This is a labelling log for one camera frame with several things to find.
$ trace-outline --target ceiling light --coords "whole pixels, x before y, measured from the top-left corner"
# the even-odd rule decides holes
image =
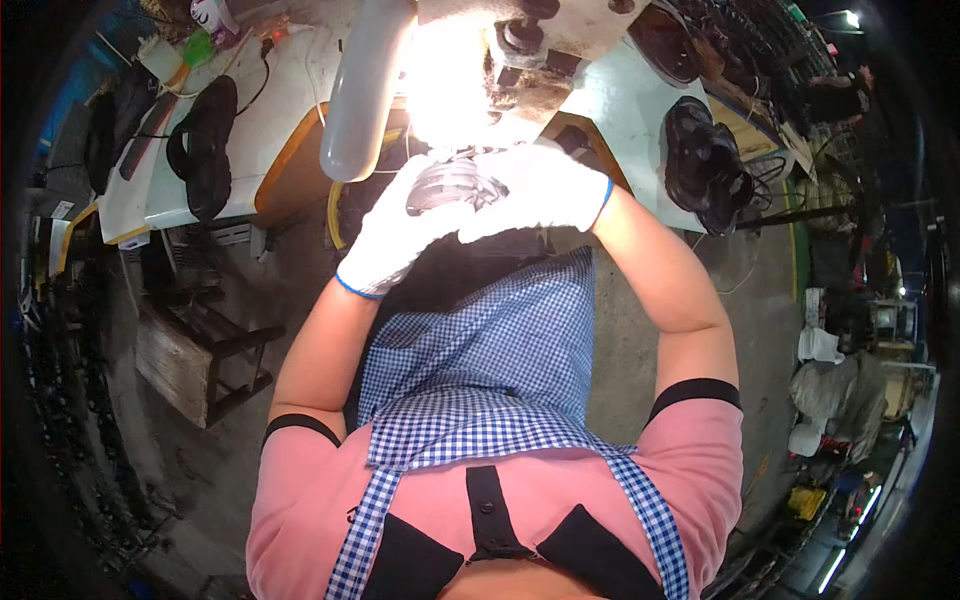
[[[837,555],[837,560],[833,561],[833,566],[829,571],[827,571],[827,577],[824,577],[824,581],[820,583],[820,588],[817,589],[817,593],[824,593],[824,590],[827,589],[827,585],[830,583],[830,578],[833,577],[833,572],[837,570],[838,566],[840,566],[840,561],[843,560],[845,554],[847,554],[847,548],[841,550],[840,554]]]
[[[860,520],[857,522],[858,525],[862,525],[863,521],[867,520],[867,515],[870,514],[870,510],[874,508],[876,499],[880,497],[880,492],[883,491],[883,486],[876,486],[874,488],[874,495],[870,496],[870,502],[867,502],[867,508],[863,509],[863,515],[860,516]]]

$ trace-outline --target chair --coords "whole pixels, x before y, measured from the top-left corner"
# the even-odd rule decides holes
[[[176,304],[154,298],[141,308],[136,368],[185,417],[207,428],[273,382],[260,364],[267,343],[282,337],[285,330],[248,331],[196,295],[180,307],[180,314],[173,310]],[[227,336],[214,341],[212,330]],[[221,373],[223,362],[248,350],[255,350],[249,383],[230,387]],[[218,388],[227,393],[218,398]]]

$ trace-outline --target white work glove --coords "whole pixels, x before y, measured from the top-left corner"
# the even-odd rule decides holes
[[[476,156],[481,175],[510,189],[506,198],[480,209],[460,228],[464,244],[506,229],[593,227],[610,197],[612,181],[580,164],[554,141]]]
[[[351,292],[382,298],[431,242],[473,217],[473,206],[467,203],[442,204],[419,217],[407,214],[414,181],[433,163],[428,156],[411,157],[364,216],[360,235],[337,268],[337,280]]]

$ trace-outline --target gray pipe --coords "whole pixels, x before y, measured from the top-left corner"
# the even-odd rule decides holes
[[[370,176],[400,74],[400,49],[417,18],[414,0],[364,0],[330,94],[320,166],[332,180]]]

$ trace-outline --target pile of shoes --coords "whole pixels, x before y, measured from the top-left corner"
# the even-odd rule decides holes
[[[683,96],[666,113],[666,192],[710,235],[729,235],[754,198],[754,178],[743,168],[736,140],[696,98]]]

